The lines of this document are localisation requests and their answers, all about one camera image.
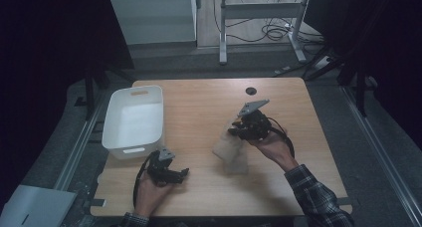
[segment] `white container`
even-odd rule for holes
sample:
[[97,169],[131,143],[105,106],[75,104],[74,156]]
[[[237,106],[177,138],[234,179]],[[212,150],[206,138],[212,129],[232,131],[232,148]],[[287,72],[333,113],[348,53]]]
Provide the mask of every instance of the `white container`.
[[161,87],[118,90],[106,111],[103,146],[118,159],[146,156],[164,146],[163,126]]

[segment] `white wall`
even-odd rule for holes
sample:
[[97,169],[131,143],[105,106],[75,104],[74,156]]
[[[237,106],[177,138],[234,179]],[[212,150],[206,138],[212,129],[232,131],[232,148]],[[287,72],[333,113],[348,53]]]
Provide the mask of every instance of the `white wall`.
[[128,45],[196,40],[195,0],[110,0]]

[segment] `shirt cuff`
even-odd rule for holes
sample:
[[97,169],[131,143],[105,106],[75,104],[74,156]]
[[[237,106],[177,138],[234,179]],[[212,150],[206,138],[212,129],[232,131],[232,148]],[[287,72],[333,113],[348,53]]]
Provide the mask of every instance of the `shirt cuff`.
[[317,183],[317,179],[304,164],[286,172],[285,176],[294,192],[307,189]]
[[120,223],[121,227],[145,227],[149,222],[149,218],[137,215],[135,213],[124,214],[123,220]]

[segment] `plaid sleeve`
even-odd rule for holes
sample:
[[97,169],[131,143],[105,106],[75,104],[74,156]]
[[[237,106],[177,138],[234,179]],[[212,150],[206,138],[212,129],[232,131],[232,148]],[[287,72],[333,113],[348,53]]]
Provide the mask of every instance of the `plaid sleeve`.
[[335,194],[317,181],[306,166],[285,174],[304,213],[317,226],[353,226],[351,216],[341,210]]
[[148,218],[127,212],[118,227],[145,227],[148,221]]

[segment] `metal stand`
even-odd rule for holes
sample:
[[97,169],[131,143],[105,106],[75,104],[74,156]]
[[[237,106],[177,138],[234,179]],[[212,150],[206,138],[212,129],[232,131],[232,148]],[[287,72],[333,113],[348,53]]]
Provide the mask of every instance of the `metal stand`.
[[233,4],[227,5],[221,0],[221,32],[220,32],[220,65],[227,64],[226,20],[230,19],[266,19],[266,18],[297,18],[289,40],[300,63],[307,61],[298,41],[308,0],[301,3],[270,3],[270,4]]

